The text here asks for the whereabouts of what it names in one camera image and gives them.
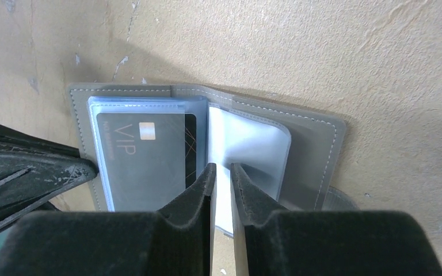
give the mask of card chip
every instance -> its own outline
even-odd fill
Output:
[[[155,140],[155,123],[141,122],[140,123],[140,139],[141,140]]]

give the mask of vip card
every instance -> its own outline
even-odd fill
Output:
[[[157,210],[196,180],[193,114],[99,113],[96,116],[115,211]]]

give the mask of white stitching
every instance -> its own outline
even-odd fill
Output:
[[[159,105],[159,104],[152,104],[152,105],[132,105],[128,103],[119,104],[119,103],[94,103],[90,106],[122,106],[125,108],[175,108],[177,105]]]
[[[287,112],[283,112],[283,111],[278,111],[278,110],[274,110],[274,109],[270,109],[270,108],[263,108],[261,106],[251,105],[251,104],[248,104],[248,103],[235,101],[233,99],[230,99],[230,98],[227,98],[227,97],[222,97],[220,95],[216,95],[214,93],[206,92],[206,91],[200,90],[200,89],[177,89],[177,90],[181,90],[181,91],[186,91],[186,90],[199,91],[199,92],[202,92],[202,93],[205,93],[205,94],[209,94],[209,95],[214,96],[214,97],[218,97],[218,98],[221,98],[221,99],[226,99],[228,101],[236,102],[237,104],[246,105],[246,106],[250,106],[250,107],[253,107],[253,108],[260,108],[260,109],[264,109],[264,110],[268,110],[268,111],[273,111],[273,112],[276,112],[276,113],[285,114],[285,115],[289,115],[289,116],[297,116],[297,117],[308,119],[308,120],[311,120],[311,121],[321,122],[323,124],[331,125],[334,128],[334,137],[333,137],[333,142],[331,144],[331,148],[329,150],[328,160],[326,162],[325,170],[323,172],[323,176],[321,177],[321,184],[319,186],[318,195],[316,196],[316,202],[314,203],[314,207],[313,207],[313,210],[316,210],[316,206],[318,205],[319,195],[321,194],[321,188],[323,187],[323,182],[325,181],[327,168],[328,168],[329,162],[331,160],[331,154],[333,153],[334,143],[336,143],[337,128],[336,128],[336,126],[334,124],[332,124],[330,122],[326,122],[324,120],[319,120],[319,119],[315,119],[315,118],[311,118],[311,117],[307,117],[307,116],[287,113]],[[125,92],[125,91],[129,91],[129,92],[162,91],[162,92],[166,92],[166,91],[170,91],[170,90],[148,90],[148,89],[146,89],[146,90],[145,89],[141,89],[141,90],[124,90],[124,89],[71,89],[70,90],[70,95],[72,97],[72,102],[73,102],[74,110],[75,110],[75,116],[77,117],[77,123],[79,125],[79,132],[80,132],[80,137],[81,137],[81,140],[82,140],[82,146],[84,148],[84,152],[86,152],[85,146],[84,146],[84,142],[83,142],[83,138],[82,138],[82,131],[81,131],[81,127],[80,127],[80,122],[78,121],[79,118],[78,118],[78,115],[77,115],[77,109],[75,108],[74,96],[72,95],[72,91],[122,91],[122,92]],[[94,187],[94,185],[92,185],[92,187],[93,187],[94,193],[95,193],[96,192],[96,188]],[[99,199],[97,198],[97,194],[96,194],[96,200],[97,200],[97,205],[99,206]]]
[[[79,121],[79,115],[77,114],[77,108],[75,105],[75,99],[74,99],[74,95],[72,94],[72,91],[122,91],[122,92],[141,92],[141,91],[159,91],[159,92],[167,92],[170,90],[155,90],[155,89],[140,89],[140,90],[124,90],[124,89],[71,89],[70,90],[70,98],[72,99],[72,105],[74,106],[74,112],[75,112],[75,118],[77,118],[77,125],[79,127],[79,136],[81,137],[81,143],[82,143],[82,147],[84,149],[84,153],[87,155],[87,150],[85,148],[85,144],[83,141],[83,136],[82,136],[82,128],[81,128],[81,123]],[[97,196],[97,191],[96,191],[96,186],[94,184],[94,180],[92,180],[92,190],[94,191],[94,196],[96,197],[96,202],[97,202],[97,207],[99,208],[99,211],[101,211],[101,204],[99,204],[99,197]]]
[[[279,124],[278,122],[275,122],[273,120],[269,120],[267,118],[255,116],[253,114],[246,113],[246,112],[243,112],[243,111],[239,111],[239,110],[236,110],[236,109],[230,109],[230,112],[238,114],[238,115],[240,115],[242,117],[247,117],[247,118],[249,118],[251,120],[254,120],[254,121],[265,122],[267,124],[271,124],[272,126],[277,126],[277,127],[281,127],[281,128],[287,128],[285,125]]]
[[[210,92],[206,92],[206,91],[204,91],[204,90],[200,90],[200,89],[178,89],[178,90],[181,90],[181,91],[182,91],[182,90],[200,91],[200,92],[204,92],[204,93],[206,93],[206,94],[209,94],[209,95],[212,95],[212,96],[215,96],[215,97],[218,97],[218,98],[222,98],[222,99],[226,99],[226,100],[228,100],[228,101],[236,102],[236,103],[238,103],[238,104],[242,104],[242,105],[246,105],[246,106],[251,106],[251,107],[253,107],[253,108],[260,108],[260,109],[265,109],[265,110],[267,110],[267,108],[263,108],[263,107],[261,107],[261,106],[250,105],[250,104],[248,104],[248,103],[235,101],[235,100],[233,100],[233,99],[230,99],[230,98],[227,98],[227,97],[222,97],[222,96],[220,96],[220,95],[216,95],[216,94],[213,94],[213,93],[210,93]],[[324,172],[323,172],[323,176],[321,177],[321,184],[320,184],[320,186],[319,186],[319,189],[318,189],[318,195],[316,196],[316,202],[314,203],[314,207],[313,207],[313,210],[316,210],[316,206],[318,205],[319,195],[321,194],[321,188],[323,187],[323,183],[324,183],[324,181],[325,181],[327,168],[328,168],[329,162],[330,162],[330,160],[331,160],[331,154],[333,153],[334,143],[336,143],[336,137],[337,137],[337,129],[336,129],[336,126],[335,126],[334,124],[332,124],[332,123],[330,123],[330,122],[326,122],[326,121],[324,121],[324,120],[319,120],[319,119],[315,119],[315,118],[311,118],[311,117],[307,117],[307,116],[302,116],[302,115],[297,115],[297,114],[287,113],[287,112],[278,111],[278,110],[274,110],[274,109],[270,109],[270,108],[269,108],[268,110],[269,110],[269,111],[276,112],[276,113],[280,113],[280,114],[285,114],[285,115],[289,115],[289,116],[297,116],[297,117],[304,118],[304,119],[308,119],[308,120],[311,120],[311,121],[321,122],[321,123],[323,123],[323,124],[331,125],[331,126],[334,128],[334,137],[333,137],[333,142],[332,142],[332,144],[331,144],[331,148],[330,148],[330,150],[329,150],[328,161],[326,162],[325,170],[324,170]]]
[[[79,126],[79,135],[81,137],[82,147],[84,149],[84,153],[87,155],[87,150],[85,149],[85,144],[83,142],[81,122],[79,120],[79,115],[77,114],[77,108],[75,105],[74,95],[72,95],[72,90],[70,90],[70,97],[72,99],[72,105],[74,106],[75,117],[77,118],[77,125]],[[94,191],[94,196],[96,197],[97,207],[99,208],[99,211],[101,211],[101,205],[99,204],[99,197],[97,196],[96,186],[94,185],[94,183],[92,183],[92,190]]]

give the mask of concrete surface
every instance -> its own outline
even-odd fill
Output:
[[[442,1],[0,1],[0,123],[75,146],[66,85],[142,77],[346,119],[332,185],[412,214],[442,262]],[[84,187],[56,201],[92,207]]]

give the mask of gray leather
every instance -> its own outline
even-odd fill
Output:
[[[116,85],[84,83],[68,88],[73,116],[77,118],[82,157],[95,162],[96,154],[87,112],[92,95],[180,97],[206,96],[224,109],[239,110],[284,125],[292,136],[279,201],[303,210],[321,210],[340,153],[346,126],[343,120],[299,108],[249,99],[200,85]],[[91,190],[98,210],[104,208],[100,178]]]

